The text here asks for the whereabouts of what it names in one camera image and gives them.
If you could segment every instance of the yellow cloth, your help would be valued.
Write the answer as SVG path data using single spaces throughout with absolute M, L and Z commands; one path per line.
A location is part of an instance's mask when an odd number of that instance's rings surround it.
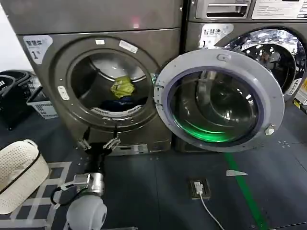
M 134 85 L 131 83 L 129 76 L 116 78 L 114 84 L 111 87 L 112 93 L 114 93 L 114 95 L 118 98 L 123 96 L 131 96 L 134 89 Z

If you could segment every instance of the power cord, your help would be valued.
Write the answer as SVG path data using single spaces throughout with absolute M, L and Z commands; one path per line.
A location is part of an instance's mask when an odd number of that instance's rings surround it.
M 196 193 L 200 196 L 201 198 L 201 202 L 202 205 L 204 206 L 205 210 L 209 213 L 209 215 L 211 216 L 211 218 L 215 221 L 215 223 L 220 227 L 221 230 L 225 230 L 222 225 L 220 224 L 220 222 L 214 217 L 214 215 L 212 215 L 212 213 L 209 211 L 209 209 L 207 208 L 207 206 L 205 205 L 205 202 L 202 199 L 202 193 L 203 193 L 203 184 L 201 184 L 200 182 L 194 182 L 194 186 L 196 189 Z

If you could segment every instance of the round door glass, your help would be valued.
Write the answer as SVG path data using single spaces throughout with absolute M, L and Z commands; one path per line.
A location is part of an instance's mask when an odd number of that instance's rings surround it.
M 134 60 L 117 53 L 82 59 L 71 73 L 71 86 L 84 107 L 102 116 L 137 112 L 145 105 L 152 87 Z
M 176 124 L 202 141 L 233 142 L 256 126 L 258 107 L 253 93 L 228 74 L 195 72 L 175 83 L 170 92 Z

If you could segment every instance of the control panel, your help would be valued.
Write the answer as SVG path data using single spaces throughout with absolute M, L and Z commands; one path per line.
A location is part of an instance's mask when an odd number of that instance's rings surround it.
M 307 0 L 257 0 L 251 18 L 307 20 Z

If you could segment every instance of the front-loading washer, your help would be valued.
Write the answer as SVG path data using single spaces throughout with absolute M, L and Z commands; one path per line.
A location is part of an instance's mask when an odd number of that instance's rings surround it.
M 284 100 L 291 101 L 306 78 L 307 13 L 304 12 L 307 5 L 303 0 L 193 0 L 186 23 L 185 52 L 224 48 L 243 54 L 267 69 L 277 80 Z M 214 72 L 208 74 L 216 77 Z M 189 87 L 181 90 L 178 101 L 195 98 L 195 92 L 206 90 L 201 84 L 198 90 L 193 84 Z M 178 109 L 185 110 L 180 103 Z M 226 116 L 222 115 L 226 120 L 227 111 L 229 108 L 223 112 Z M 180 138 L 174 142 L 178 151 L 203 151 Z
M 47 94 L 76 141 L 121 140 L 114 155 L 165 151 L 171 131 L 153 100 L 157 74 L 179 53 L 181 0 L 1 0 Z M 130 78 L 128 102 L 111 91 Z

